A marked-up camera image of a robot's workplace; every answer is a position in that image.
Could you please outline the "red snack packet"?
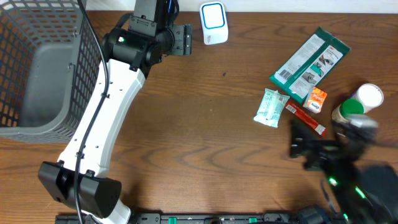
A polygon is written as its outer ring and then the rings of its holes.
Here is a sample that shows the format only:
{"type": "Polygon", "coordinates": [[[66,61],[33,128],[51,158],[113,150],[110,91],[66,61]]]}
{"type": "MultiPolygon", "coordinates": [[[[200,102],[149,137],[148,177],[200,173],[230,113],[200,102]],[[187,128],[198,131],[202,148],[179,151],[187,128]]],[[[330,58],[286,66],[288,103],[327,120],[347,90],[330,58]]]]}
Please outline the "red snack packet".
{"type": "Polygon", "coordinates": [[[326,135],[326,127],[314,120],[309,114],[299,108],[292,100],[288,100],[285,108],[294,114],[299,120],[303,121],[307,126],[311,127],[320,136],[326,135]]]}

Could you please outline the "small orange box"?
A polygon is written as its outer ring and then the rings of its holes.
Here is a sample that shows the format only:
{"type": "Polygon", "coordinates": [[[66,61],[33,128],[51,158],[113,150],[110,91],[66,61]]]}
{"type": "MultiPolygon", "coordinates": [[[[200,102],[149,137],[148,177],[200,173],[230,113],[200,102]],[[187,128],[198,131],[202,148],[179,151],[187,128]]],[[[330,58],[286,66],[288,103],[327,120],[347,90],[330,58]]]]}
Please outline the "small orange box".
{"type": "Polygon", "coordinates": [[[320,113],[327,95],[327,92],[314,86],[308,93],[303,107],[313,113],[320,113]]]}

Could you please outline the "teal white wipes packet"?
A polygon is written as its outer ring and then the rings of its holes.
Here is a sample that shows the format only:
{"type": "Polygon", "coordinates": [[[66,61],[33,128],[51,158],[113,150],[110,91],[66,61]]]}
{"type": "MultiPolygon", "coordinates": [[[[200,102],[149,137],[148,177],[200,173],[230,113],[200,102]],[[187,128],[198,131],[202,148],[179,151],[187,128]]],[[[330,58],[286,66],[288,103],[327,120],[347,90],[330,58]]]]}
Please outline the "teal white wipes packet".
{"type": "Polygon", "coordinates": [[[266,126],[278,128],[282,110],[289,99],[290,96],[281,95],[277,90],[266,88],[259,109],[253,120],[266,126]]]}

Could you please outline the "green lid Knorr jar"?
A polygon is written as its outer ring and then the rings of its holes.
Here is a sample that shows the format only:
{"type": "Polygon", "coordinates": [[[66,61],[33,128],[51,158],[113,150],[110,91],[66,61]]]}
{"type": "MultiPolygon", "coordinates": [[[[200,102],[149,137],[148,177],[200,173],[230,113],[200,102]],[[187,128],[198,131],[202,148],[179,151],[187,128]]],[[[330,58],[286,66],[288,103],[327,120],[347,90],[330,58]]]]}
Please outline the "green lid Knorr jar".
{"type": "Polygon", "coordinates": [[[352,114],[364,114],[364,108],[359,101],[347,99],[332,111],[331,118],[337,123],[347,123],[352,114]]]}

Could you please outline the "white jar blue label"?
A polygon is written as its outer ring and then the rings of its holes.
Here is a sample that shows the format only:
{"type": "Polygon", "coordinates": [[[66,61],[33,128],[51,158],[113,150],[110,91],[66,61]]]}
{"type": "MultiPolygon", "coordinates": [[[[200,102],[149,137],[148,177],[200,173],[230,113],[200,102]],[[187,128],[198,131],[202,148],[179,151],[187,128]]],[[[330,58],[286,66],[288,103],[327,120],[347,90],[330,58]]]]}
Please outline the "white jar blue label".
{"type": "Polygon", "coordinates": [[[351,99],[360,102],[364,108],[364,113],[367,113],[382,105],[384,94],[378,86],[365,83],[355,91],[351,99]]]}

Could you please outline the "green 3M pouch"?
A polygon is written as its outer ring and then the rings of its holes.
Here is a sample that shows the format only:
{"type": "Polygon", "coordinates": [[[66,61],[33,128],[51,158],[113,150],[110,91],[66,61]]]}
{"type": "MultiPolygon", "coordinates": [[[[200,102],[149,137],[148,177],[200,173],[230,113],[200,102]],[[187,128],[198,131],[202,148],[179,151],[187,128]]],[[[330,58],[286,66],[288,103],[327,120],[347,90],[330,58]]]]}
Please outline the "green 3M pouch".
{"type": "Polygon", "coordinates": [[[270,80],[289,96],[303,103],[317,86],[349,53],[351,48],[319,27],[271,76],[270,80]]]}

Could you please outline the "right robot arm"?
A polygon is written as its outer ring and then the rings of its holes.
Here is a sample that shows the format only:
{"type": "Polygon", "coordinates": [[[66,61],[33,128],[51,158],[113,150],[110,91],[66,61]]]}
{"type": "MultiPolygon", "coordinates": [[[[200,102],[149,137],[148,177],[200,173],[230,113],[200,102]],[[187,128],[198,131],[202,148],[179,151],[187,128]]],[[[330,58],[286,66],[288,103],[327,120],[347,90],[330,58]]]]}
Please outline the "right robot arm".
{"type": "Polygon", "coordinates": [[[320,139],[303,122],[290,122],[289,156],[303,156],[306,171],[321,171],[346,223],[397,223],[397,172],[388,164],[358,169],[358,161],[375,145],[378,123],[365,115],[333,122],[334,139],[320,139]]]}

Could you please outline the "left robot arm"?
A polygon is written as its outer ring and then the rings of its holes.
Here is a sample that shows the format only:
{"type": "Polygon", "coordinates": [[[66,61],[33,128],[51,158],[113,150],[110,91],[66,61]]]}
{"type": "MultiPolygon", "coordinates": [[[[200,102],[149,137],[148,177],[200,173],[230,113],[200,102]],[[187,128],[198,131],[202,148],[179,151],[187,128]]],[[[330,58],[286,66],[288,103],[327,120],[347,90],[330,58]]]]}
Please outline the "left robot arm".
{"type": "Polygon", "coordinates": [[[38,178],[50,196],[76,211],[56,223],[128,223],[122,183],[108,177],[114,144],[133,99],[151,67],[164,55],[190,55],[190,24],[158,28],[117,25],[103,38],[103,61],[94,92],[66,148],[55,162],[44,161],[38,178]]]}

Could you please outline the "white barcode scanner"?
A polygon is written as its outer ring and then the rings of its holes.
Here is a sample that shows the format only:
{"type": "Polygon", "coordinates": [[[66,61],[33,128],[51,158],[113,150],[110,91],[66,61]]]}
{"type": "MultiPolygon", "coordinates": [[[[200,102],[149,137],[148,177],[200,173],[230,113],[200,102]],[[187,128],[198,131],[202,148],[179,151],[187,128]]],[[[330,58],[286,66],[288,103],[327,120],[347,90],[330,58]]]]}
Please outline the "white barcode scanner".
{"type": "Polygon", "coordinates": [[[205,45],[222,44],[228,40],[228,21],[222,2],[203,3],[200,6],[200,19],[205,45]]]}

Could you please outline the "grey plastic mesh basket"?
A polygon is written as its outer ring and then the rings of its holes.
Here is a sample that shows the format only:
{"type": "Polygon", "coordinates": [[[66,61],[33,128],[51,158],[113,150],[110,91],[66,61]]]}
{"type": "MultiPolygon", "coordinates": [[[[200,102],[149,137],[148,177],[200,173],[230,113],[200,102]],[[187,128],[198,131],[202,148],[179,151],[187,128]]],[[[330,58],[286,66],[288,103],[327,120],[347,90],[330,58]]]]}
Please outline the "grey plastic mesh basket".
{"type": "Polygon", "coordinates": [[[100,52],[85,1],[1,1],[1,137],[71,140],[96,85],[100,52]]]}

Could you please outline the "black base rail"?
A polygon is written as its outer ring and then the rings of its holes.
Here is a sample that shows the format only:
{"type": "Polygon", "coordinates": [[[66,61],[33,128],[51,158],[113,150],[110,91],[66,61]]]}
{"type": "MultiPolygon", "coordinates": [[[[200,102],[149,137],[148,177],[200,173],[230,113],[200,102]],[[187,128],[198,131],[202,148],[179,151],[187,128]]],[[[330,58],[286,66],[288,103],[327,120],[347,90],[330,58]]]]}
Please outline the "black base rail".
{"type": "Polygon", "coordinates": [[[247,224],[247,223],[308,223],[301,215],[288,213],[265,214],[159,214],[138,213],[132,215],[127,223],[130,224],[247,224]]]}

